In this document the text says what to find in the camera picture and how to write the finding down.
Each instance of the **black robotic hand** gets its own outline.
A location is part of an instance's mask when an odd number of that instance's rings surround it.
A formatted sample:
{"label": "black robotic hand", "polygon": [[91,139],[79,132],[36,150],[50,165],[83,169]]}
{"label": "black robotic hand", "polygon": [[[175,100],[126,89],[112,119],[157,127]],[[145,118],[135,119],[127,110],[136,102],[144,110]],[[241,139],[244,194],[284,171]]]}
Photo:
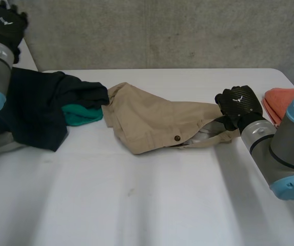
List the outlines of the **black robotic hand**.
{"label": "black robotic hand", "polygon": [[249,86],[237,86],[231,90],[225,89],[222,94],[215,97],[215,102],[232,123],[230,125],[227,122],[227,130],[239,128],[242,132],[253,121],[264,119],[262,106]]}
{"label": "black robotic hand", "polygon": [[18,63],[20,50],[18,45],[28,26],[27,14],[17,13],[17,6],[7,9],[5,1],[0,1],[0,43],[7,46],[14,54],[14,63]]}

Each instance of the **green towel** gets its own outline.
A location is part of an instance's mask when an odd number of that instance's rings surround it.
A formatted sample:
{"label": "green towel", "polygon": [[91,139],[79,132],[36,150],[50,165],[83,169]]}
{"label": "green towel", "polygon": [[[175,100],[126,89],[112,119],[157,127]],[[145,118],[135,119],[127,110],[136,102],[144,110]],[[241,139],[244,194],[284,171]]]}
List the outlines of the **green towel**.
{"label": "green towel", "polygon": [[61,107],[68,126],[81,126],[101,120],[102,109],[86,109],[78,104],[68,104]]}

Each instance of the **beige fabric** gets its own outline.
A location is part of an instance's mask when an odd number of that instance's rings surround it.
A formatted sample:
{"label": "beige fabric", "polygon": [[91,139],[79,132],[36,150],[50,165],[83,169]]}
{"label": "beige fabric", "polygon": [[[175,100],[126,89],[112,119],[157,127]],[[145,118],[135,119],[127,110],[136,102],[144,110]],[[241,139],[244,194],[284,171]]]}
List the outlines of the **beige fabric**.
{"label": "beige fabric", "polygon": [[[110,104],[102,106],[108,127],[133,153],[173,147],[192,138],[204,125],[221,117],[218,105],[168,101],[122,83],[108,90]],[[179,148],[203,148],[230,142],[238,131],[225,131],[199,143]]]}

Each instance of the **dark green garment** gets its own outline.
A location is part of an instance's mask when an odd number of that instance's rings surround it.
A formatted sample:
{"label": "dark green garment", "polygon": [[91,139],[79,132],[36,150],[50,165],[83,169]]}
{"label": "dark green garment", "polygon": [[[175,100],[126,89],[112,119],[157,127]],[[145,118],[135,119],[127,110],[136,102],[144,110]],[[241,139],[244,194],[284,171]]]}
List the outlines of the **dark green garment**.
{"label": "dark green garment", "polygon": [[68,126],[81,126],[90,122],[101,120],[103,117],[102,109],[86,109],[78,104],[68,104],[61,107],[66,124]]}

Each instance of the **white logo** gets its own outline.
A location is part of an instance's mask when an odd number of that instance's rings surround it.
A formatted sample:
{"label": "white logo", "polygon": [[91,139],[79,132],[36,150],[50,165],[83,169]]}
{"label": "white logo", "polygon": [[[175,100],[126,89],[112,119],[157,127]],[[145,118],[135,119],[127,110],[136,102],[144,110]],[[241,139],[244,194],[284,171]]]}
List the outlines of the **white logo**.
{"label": "white logo", "polygon": [[232,101],[237,101],[237,102],[239,102],[239,103],[240,103],[242,99],[243,99],[243,96],[241,96],[241,97],[240,97],[240,99],[237,99],[237,100],[235,100],[235,99],[232,99]]}
{"label": "white logo", "polygon": [[13,22],[7,22],[3,19],[3,17],[0,17],[0,21],[4,24],[4,25],[11,25]]}

